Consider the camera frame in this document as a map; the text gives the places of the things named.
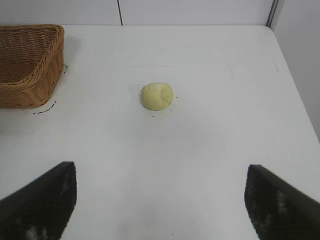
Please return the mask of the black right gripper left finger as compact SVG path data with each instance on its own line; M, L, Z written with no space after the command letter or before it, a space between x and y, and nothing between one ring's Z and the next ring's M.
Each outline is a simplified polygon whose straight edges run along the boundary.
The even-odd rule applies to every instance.
M64 161L1 199L0 238L59 240L76 202L76 166Z

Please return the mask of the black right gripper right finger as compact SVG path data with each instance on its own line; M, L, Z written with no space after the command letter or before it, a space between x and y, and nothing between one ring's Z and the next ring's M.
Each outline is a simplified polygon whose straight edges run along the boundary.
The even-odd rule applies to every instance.
M318 240L320 204L262 165L251 164L245 207L260 240Z

